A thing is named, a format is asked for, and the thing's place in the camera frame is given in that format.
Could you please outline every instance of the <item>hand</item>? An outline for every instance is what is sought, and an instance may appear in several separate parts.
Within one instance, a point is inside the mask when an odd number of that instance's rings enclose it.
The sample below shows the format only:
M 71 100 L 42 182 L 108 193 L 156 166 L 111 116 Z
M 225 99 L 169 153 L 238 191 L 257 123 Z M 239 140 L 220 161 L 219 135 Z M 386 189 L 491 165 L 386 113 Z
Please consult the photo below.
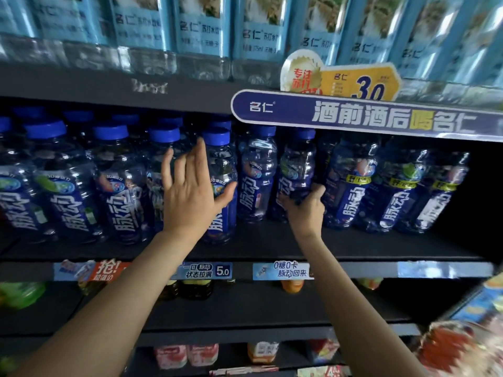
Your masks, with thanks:
M 174 162 L 174 182 L 170 163 L 173 149 L 162 161 L 164 186 L 164 229 L 184 240 L 196 242 L 208 230 L 217 213 L 232 201 L 236 182 L 214 198 L 204 140 L 199 138 L 191 152 Z
M 289 197 L 280 194 L 278 197 L 286 210 L 288 222 L 292 228 L 297 242 L 306 238 L 321 238 L 321 224 L 325 205 L 321 202 L 321 196 L 325 193 L 325 187 L 321 184 L 312 183 L 311 193 L 300 204 Z

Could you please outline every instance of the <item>finger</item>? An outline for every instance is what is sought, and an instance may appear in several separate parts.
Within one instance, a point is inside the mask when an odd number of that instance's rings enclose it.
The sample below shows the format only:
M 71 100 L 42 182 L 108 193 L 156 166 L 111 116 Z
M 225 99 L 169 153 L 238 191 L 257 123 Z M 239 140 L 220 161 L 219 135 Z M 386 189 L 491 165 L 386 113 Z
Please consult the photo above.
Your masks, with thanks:
M 206 157 L 206 144 L 203 138 L 197 139 L 197 144 L 192 150 L 196 157 L 196 177 L 199 185 L 210 182 L 210 171 L 208 169 L 208 158 Z
M 174 183 L 183 185 L 185 182 L 185 164 L 187 163 L 187 155 L 182 155 L 174 162 Z
M 311 193 L 309 194 L 309 197 L 311 199 L 321 199 L 321 197 L 325 193 L 325 189 L 325 185 L 313 182 L 311 184 Z
M 185 183 L 197 186 L 196 156 L 192 153 L 192 151 L 187 155 L 187 163 L 185 165 Z
M 167 190 L 173 186 L 173 177 L 171 176 L 171 160 L 173 160 L 173 148 L 168 148 L 164 153 L 161 164 L 162 187 Z
M 278 200 L 280 200 L 281 205 L 286 211 L 295 206 L 295 202 L 289 196 L 285 196 L 282 193 L 278 195 Z
M 223 193 L 215 199 L 215 207 L 218 210 L 222 210 L 224 207 L 229 205 L 234 197 L 234 191 L 236 189 L 237 183 L 235 181 L 228 183 L 225 186 Z

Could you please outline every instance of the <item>blue bottle cap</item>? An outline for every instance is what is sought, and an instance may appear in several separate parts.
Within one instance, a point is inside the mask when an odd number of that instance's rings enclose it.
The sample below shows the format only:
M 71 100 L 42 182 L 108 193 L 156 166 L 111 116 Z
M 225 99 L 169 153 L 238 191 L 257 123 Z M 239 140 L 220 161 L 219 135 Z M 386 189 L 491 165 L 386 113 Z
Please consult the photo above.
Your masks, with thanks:
M 110 123 L 98 123 L 92 127 L 96 139 L 99 140 L 120 140 L 129 136 L 127 126 L 117 126 Z
M 112 120 L 115 123 L 125 124 L 126 126 L 133 126 L 140 123 L 140 115 L 137 113 L 123 113 L 112 115 Z
M 148 133 L 150 140 L 156 143 L 173 143 L 180 140 L 180 130 L 172 124 L 150 127 Z
M 316 136 L 316 131 L 312 128 L 297 128 L 294 135 L 299 139 L 311 140 Z
M 208 124 L 208 127 L 209 128 L 221 127 L 221 128 L 225 128 L 226 130 L 230 131 L 231 127 L 232 127 L 232 122 L 230 120 L 221 120 L 221 121 L 213 120 L 213 121 L 210 121 L 210 123 Z
M 12 107 L 12 112 L 19 119 L 41 119 L 47 115 L 43 106 Z
M 254 131 L 257 136 L 274 136 L 276 134 L 276 126 L 254 126 Z
M 28 139 L 50 139 L 66 134 L 66 126 L 62 120 L 46 120 L 23 125 Z
M 230 143 L 230 131 L 222 127 L 211 127 L 203 132 L 206 145 L 227 145 Z
M 0 117 L 0 132 L 10 131 L 10 117 Z
M 94 113 L 88 110 L 63 111 L 62 113 L 69 123 L 87 123 L 94 120 Z
M 157 120 L 158 124 L 170 124 L 173 126 L 181 127 L 184 125 L 184 119 L 182 117 L 173 117 L 173 118 L 159 118 Z

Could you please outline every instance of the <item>orange label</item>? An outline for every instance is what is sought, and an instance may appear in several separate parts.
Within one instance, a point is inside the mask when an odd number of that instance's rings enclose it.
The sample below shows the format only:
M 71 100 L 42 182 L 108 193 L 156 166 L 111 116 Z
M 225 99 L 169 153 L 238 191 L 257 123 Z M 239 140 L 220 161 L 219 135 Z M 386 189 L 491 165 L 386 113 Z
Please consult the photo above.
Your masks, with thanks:
M 131 262 L 123 262 L 115 259 L 102 260 L 101 262 L 96 263 L 88 281 L 95 280 L 110 282 L 115 280 L 130 264 Z

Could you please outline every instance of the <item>left hand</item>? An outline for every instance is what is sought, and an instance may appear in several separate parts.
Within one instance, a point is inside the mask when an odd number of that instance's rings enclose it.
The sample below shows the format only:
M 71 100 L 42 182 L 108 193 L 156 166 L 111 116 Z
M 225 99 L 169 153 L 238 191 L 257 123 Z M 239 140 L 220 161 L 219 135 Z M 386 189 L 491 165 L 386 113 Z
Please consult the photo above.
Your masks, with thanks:
M 206 145 L 202 138 L 198 139 L 191 152 L 174 162 L 174 182 L 170 168 L 172 158 L 173 149 L 170 148 L 162 161 L 163 231 L 195 245 L 217 213 L 232 201 L 237 183 L 229 183 L 224 192 L 214 198 Z

